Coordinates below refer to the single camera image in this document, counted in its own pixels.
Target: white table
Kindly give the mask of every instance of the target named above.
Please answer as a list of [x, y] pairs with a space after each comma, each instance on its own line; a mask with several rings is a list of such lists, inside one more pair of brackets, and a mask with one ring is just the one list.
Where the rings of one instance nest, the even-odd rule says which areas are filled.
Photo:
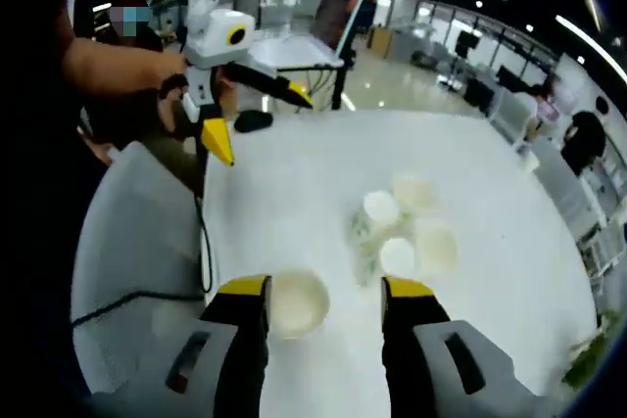
[[336, 70], [344, 65], [335, 51], [308, 33], [259, 39], [250, 54], [276, 70]]
[[389, 416], [380, 293], [355, 284], [345, 231], [361, 196], [390, 187], [395, 172], [428, 178], [458, 234], [458, 272], [423, 281], [452, 319], [511, 356], [533, 393], [594, 331], [568, 229], [487, 121], [388, 111], [276, 116], [269, 129], [233, 135], [232, 145], [234, 167], [209, 160], [203, 208], [219, 283], [303, 266], [331, 296], [310, 337], [284, 348], [270, 340], [262, 417]]

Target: person's hand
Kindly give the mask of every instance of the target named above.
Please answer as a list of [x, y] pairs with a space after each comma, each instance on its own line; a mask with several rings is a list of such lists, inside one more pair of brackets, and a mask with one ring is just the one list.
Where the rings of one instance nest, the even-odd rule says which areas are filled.
[[222, 115], [225, 118], [233, 116], [237, 112], [237, 87], [235, 82], [226, 78], [222, 70], [217, 71], [217, 101], [222, 107]]
[[176, 130], [174, 120], [174, 107], [179, 106], [183, 94], [187, 93], [187, 79], [183, 74], [174, 74], [164, 80], [159, 92], [159, 103], [157, 113], [159, 119], [167, 132], [173, 133]]
[[110, 151], [115, 148], [113, 144], [88, 144], [91, 151], [106, 166], [111, 166], [114, 162], [111, 158]]

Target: white cup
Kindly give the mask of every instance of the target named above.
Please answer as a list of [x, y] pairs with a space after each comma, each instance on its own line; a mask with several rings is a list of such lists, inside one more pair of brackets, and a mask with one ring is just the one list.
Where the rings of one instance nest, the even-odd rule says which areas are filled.
[[351, 221], [351, 231], [359, 243], [384, 237], [401, 216], [396, 201], [385, 191], [365, 195], [362, 205]]
[[421, 275], [446, 274], [458, 268], [457, 237], [443, 221], [417, 219], [414, 247]]
[[379, 261], [384, 274], [399, 278], [415, 275], [415, 250], [407, 239], [395, 237], [385, 242], [379, 251]]
[[440, 210], [440, 203], [431, 184], [422, 178], [395, 175], [392, 188], [399, 208], [405, 213], [433, 214]]
[[317, 328], [330, 307], [326, 286], [308, 270], [272, 275], [266, 302], [269, 331], [283, 340], [296, 340]]

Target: black object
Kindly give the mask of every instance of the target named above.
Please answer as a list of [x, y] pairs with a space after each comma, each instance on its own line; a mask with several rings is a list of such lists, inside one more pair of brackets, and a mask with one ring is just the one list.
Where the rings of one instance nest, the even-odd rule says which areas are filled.
[[518, 75], [505, 66], [501, 66], [499, 68], [497, 78], [499, 79], [499, 84], [511, 93], [526, 92], [529, 89], [529, 85], [523, 82], [520, 78], [518, 78]]
[[474, 108], [478, 108], [483, 114], [487, 114], [490, 103], [494, 98], [494, 90], [481, 80], [471, 78], [468, 80], [463, 99]]
[[479, 44], [479, 37], [467, 31], [460, 31], [458, 44], [465, 46], [467, 49], [474, 49]]
[[454, 87], [454, 83], [456, 77], [458, 75], [457, 65], [459, 58], [467, 59], [468, 58], [468, 50], [474, 49], [479, 44], [479, 38], [472, 33], [468, 33], [467, 31], [460, 31], [458, 36], [458, 42], [455, 46], [456, 56], [453, 59], [453, 63], [451, 64], [451, 74], [448, 80], [445, 82], [447, 84], [447, 88], [451, 92], [456, 92], [457, 90]]
[[479, 365], [461, 337], [455, 333], [444, 343], [458, 369], [464, 391], [471, 395], [486, 387], [486, 380], [481, 374]]
[[605, 131], [594, 113], [579, 112], [572, 117], [572, 126], [577, 133], [564, 142], [561, 156], [575, 175], [581, 175], [605, 149]]
[[252, 132], [272, 126], [274, 116], [259, 110], [244, 110], [239, 114], [233, 127], [237, 132]]

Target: ceiling light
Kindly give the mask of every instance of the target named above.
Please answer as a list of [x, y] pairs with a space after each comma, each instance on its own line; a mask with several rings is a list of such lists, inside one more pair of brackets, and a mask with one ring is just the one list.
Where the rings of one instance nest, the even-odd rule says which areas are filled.
[[592, 39], [585, 31], [583, 31], [581, 28], [579, 28], [575, 24], [569, 22], [567, 19], [565, 19], [561, 15], [556, 16], [555, 19], [557, 20], [559, 24], [568, 28], [570, 31], [572, 31], [577, 36], [579, 36], [582, 40], [588, 43], [588, 46], [590, 46], [592, 49], [597, 51], [597, 53], [599, 53], [599, 55], [605, 59], [605, 61], [611, 66], [611, 68], [616, 71], [616, 73], [620, 76], [620, 78], [622, 78], [623, 81], [627, 83], [627, 72], [625, 72], [625, 70], [621, 68], [621, 66], [614, 60], [614, 58], [612, 58], [609, 55], [609, 53], [607, 53], [607, 51], [605, 51], [605, 49], [602, 48], [601, 45], [597, 41]]
[[597, 0], [586, 0], [586, 7], [588, 7], [588, 10], [592, 14], [597, 30], [601, 33], [601, 19], [599, 18], [599, 13], [597, 12]]
[[95, 13], [95, 12], [100, 12], [101, 10], [107, 10], [107, 9], [111, 9], [111, 2], [107, 2], [106, 4], [97, 5], [96, 7], [94, 7], [91, 10], [93, 10], [94, 13]]

